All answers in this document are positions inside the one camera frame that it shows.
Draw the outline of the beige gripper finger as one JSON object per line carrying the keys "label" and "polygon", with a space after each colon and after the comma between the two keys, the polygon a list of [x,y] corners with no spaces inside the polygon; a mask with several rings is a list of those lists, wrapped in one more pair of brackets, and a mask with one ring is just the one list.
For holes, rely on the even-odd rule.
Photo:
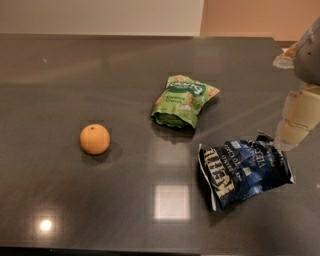
{"label": "beige gripper finger", "polygon": [[293,69],[297,45],[298,43],[295,42],[289,48],[286,48],[280,55],[278,55],[274,59],[273,65],[280,69]]}
{"label": "beige gripper finger", "polygon": [[281,151],[296,148],[320,123],[320,86],[306,85],[290,91],[276,129],[274,145]]}

